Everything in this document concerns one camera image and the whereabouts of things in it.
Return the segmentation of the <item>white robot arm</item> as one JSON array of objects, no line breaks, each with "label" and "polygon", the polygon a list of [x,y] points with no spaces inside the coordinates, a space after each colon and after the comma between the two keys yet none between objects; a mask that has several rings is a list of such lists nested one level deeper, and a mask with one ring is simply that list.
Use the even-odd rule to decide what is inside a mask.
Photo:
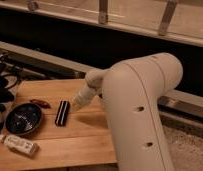
[{"label": "white robot arm", "polygon": [[102,96],[119,171],[175,171],[157,102],[182,75],[181,62],[169,53],[124,60],[88,72],[72,109]]}]

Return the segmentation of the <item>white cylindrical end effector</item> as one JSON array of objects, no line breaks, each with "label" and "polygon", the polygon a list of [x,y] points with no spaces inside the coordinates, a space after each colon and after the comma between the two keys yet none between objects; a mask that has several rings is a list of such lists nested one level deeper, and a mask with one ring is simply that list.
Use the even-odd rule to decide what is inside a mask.
[{"label": "white cylindrical end effector", "polygon": [[72,100],[72,110],[77,111],[89,105],[97,94],[96,90],[85,85],[80,89]]}]

